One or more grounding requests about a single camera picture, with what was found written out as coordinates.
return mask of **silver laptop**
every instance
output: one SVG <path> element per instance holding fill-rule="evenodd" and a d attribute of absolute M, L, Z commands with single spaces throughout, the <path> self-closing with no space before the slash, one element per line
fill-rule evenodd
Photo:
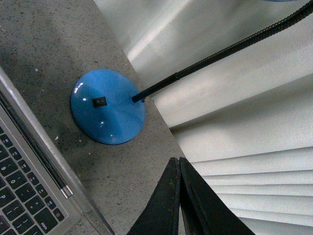
<path fill-rule="evenodd" d="M 62 235 L 86 214 L 99 216 L 0 68 L 0 235 Z"/>

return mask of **white curtain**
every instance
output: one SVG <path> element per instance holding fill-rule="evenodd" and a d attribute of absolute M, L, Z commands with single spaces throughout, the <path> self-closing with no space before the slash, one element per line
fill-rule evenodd
<path fill-rule="evenodd" d="M 95 0 L 145 87 L 307 1 Z M 152 98 L 187 159 L 258 235 L 313 234 L 313 16 Z"/>

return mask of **black switch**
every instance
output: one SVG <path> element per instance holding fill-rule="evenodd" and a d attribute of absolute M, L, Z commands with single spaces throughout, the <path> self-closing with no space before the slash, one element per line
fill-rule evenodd
<path fill-rule="evenodd" d="M 64 219 L 64 215 L 61 213 L 61 211 L 57 208 L 53 211 L 55 217 L 57 217 L 57 219 L 59 221 L 62 221 Z"/>
<path fill-rule="evenodd" d="M 99 97 L 99 98 L 92 99 L 92 103 L 93 103 L 94 108 L 108 105 L 107 99 L 105 97 Z"/>

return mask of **black key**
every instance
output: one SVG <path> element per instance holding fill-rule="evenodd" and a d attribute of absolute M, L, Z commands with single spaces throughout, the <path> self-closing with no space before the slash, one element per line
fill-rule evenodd
<path fill-rule="evenodd" d="M 32 198 L 36 192 L 30 184 L 26 184 L 15 191 L 16 195 L 20 198 L 22 202 L 26 202 L 28 199 Z"/>
<path fill-rule="evenodd" d="M 4 207 L 6 204 L 12 202 L 14 199 L 15 196 L 8 187 L 0 191 L 0 207 Z"/>
<path fill-rule="evenodd" d="M 55 217 L 57 217 L 57 219 L 59 221 L 62 221 L 64 219 L 64 215 L 61 213 L 61 211 L 57 208 L 53 211 Z"/>
<path fill-rule="evenodd" d="M 34 218 L 45 233 L 48 233 L 58 224 L 48 208 L 44 208 Z"/>
<path fill-rule="evenodd" d="M 2 212 L 10 220 L 16 219 L 25 211 L 24 207 L 20 204 L 19 201 L 12 202 L 9 206 L 5 207 Z"/>
<path fill-rule="evenodd" d="M 0 177 L 0 188 L 6 185 L 5 181 Z"/>
<path fill-rule="evenodd" d="M 33 184 L 33 185 L 37 185 L 39 184 L 39 180 L 37 179 L 37 177 L 35 176 L 35 174 L 33 172 L 30 172 L 27 177 L 29 178 L 30 182 Z"/>
<path fill-rule="evenodd" d="M 3 145 L 0 144 L 0 161 L 2 161 L 3 159 L 5 159 L 8 156 L 9 156 L 8 152 L 5 150 Z"/>
<path fill-rule="evenodd" d="M 9 231 L 7 231 L 5 234 L 3 235 L 16 235 L 16 233 L 13 231 L 13 229 L 10 229 Z"/>
<path fill-rule="evenodd" d="M 47 197 L 47 198 L 45 199 L 45 202 L 46 202 L 47 206 L 49 206 L 49 208 L 50 208 L 51 210 L 56 207 L 56 205 L 55 205 L 54 201 L 51 199 L 51 197 Z"/>
<path fill-rule="evenodd" d="M 36 196 L 29 200 L 27 203 L 25 203 L 26 208 L 31 214 L 36 214 L 38 211 L 40 211 L 45 205 L 40 199 L 39 196 Z"/>
<path fill-rule="evenodd" d="M 39 193 L 39 195 L 40 195 L 42 198 L 45 198 L 45 197 L 48 196 L 48 193 L 47 193 L 47 191 L 45 190 L 44 186 L 38 185 L 38 186 L 36 186 L 36 190 L 37 190 L 37 192 Z"/>
<path fill-rule="evenodd" d="M 31 228 L 24 235 L 43 235 L 43 233 L 40 231 L 40 229 L 37 226 L 35 226 L 35 227 Z"/>
<path fill-rule="evenodd" d="M 11 153 L 11 155 L 16 161 L 22 158 L 22 156 L 20 155 L 16 147 L 10 148 L 9 152 Z"/>
<path fill-rule="evenodd" d="M 30 216 L 27 213 L 23 214 L 20 218 L 18 218 L 12 223 L 12 225 L 18 231 L 19 234 L 24 233 L 33 224 L 34 221 L 30 218 Z"/>
<path fill-rule="evenodd" d="M 10 225 L 8 224 L 8 222 L 6 222 L 3 216 L 0 216 L 0 234 L 2 234 L 8 228 L 10 228 Z"/>
<path fill-rule="evenodd" d="M 18 163 L 19 163 L 20 168 L 21 168 L 25 173 L 30 172 L 30 168 L 29 168 L 29 166 L 27 165 L 27 163 L 25 162 L 25 160 L 21 160 L 21 161 L 19 161 Z"/>
<path fill-rule="evenodd" d="M 13 143 L 11 142 L 7 135 L 0 136 L 0 140 L 2 141 L 2 143 L 4 143 L 5 147 L 7 148 L 13 145 Z"/>
<path fill-rule="evenodd" d="M 7 176 L 8 174 L 11 174 L 17 169 L 18 166 L 14 163 L 12 158 L 4 160 L 3 162 L 0 163 L 0 172 L 3 176 Z"/>
<path fill-rule="evenodd" d="M 27 179 L 23 175 L 23 173 L 19 170 L 12 175 L 8 176 L 6 178 L 6 181 L 9 183 L 9 185 L 12 187 L 12 189 L 16 189 L 19 186 L 22 186 L 27 182 Z"/>

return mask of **speckled stone surface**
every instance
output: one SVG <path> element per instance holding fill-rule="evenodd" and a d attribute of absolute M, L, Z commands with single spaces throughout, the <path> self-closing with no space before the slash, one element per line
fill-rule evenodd
<path fill-rule="evenodd" d="M 82 218 L 77 224 L 75 224 L 65 235 L 100 235 L 94 227 L 86 220 L 86 218 Z"/>
<path fill-rule="evenodd" d="M 70 94 L 86 72 L 117 70 L 142 89 L 92 0 L 0 0 L 0 18 L 0 66 L 48 135 L 58 137 L 56 146 L 101 213 L 125 234 L 169 158 L 183 156 L 182 151 L 149 98 L 144 128 L 128 143 L 97 143 L 75 125 Z"/>

